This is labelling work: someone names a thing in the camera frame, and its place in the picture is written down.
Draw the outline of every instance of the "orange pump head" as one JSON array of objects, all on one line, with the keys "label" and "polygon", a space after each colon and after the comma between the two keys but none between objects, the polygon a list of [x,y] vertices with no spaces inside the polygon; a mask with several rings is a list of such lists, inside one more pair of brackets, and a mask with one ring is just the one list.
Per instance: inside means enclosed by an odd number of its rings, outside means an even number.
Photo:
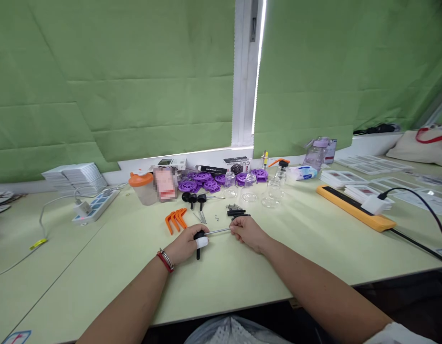
[{"label": "orange pump head", "polygon": [[287,162],[287,163],[289,163],[289,160],[286,160],[286,159],[278,159],[278,160],[275,160],[275,162],[272,162],[270,165],[269,165],[269,167],[271,167],[272,165],[275,165],[277,162],[279,162],[279,161],[284,161],[284,162]]}]

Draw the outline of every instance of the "white tote bag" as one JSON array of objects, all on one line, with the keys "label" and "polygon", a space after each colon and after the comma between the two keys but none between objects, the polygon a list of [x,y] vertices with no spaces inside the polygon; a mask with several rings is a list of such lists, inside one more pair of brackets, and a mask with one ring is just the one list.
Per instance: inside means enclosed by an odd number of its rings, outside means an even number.
[{"label": "white tote bag", "polygon": [[442,166],[442,127],[406,131],[387,156]]}]

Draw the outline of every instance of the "red bracelet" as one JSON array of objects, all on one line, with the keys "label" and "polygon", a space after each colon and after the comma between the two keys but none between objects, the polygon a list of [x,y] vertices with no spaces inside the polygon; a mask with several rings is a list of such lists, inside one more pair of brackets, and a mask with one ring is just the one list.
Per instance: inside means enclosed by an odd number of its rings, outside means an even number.
[{"label": "red bracelet", "polygon": [[158,256],[158,257],[160,258],[160,260],[162,260],[162,263],[164,263],[165,267],[167,268],[167,271],[168,271],[169,273],[172,273],[173,270],[170,268],[170,266],[168,266],[168,263],[167,263],[167,261],[165,260],[165,258],[162,256],[162,253],[158,252],[158,253],[156,254],[156,256]]}]

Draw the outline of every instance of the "silver bangle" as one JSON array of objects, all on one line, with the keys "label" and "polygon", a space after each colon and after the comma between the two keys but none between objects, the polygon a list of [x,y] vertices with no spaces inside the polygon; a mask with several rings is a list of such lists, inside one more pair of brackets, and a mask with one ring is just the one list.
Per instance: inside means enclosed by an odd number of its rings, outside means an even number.
[{"label": "silver bangle", "polygon": [[167,256],[167,253],[165,253],[165,251],[163,249],[161,249],[160,247],[159,247],[159,250],[160,250],[162,257],[164,257],[165,261],[167,262],[168,266],[170,267],[170,270],[173,270],[174,266],[173,266],[170,258]]}]

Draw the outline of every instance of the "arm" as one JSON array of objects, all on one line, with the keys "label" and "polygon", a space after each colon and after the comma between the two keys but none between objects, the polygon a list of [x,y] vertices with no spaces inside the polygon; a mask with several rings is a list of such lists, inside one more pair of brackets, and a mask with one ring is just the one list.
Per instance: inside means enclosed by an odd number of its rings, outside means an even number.
[{"label": "arm", "polygon": [[[194,235],[209,230],[204,225],[185,229],[165,252],[173,265],[188,259],[197,249]],[[139,344],[156,311],[169,272],[159,257],[154,257],[97,316],[77,344]]]},{"label": "arm", "polygon": [[269,237],[250,216],[231,233],[263,254],[299,303],[342,343],[363,343],[393,320],[329,271]]}]

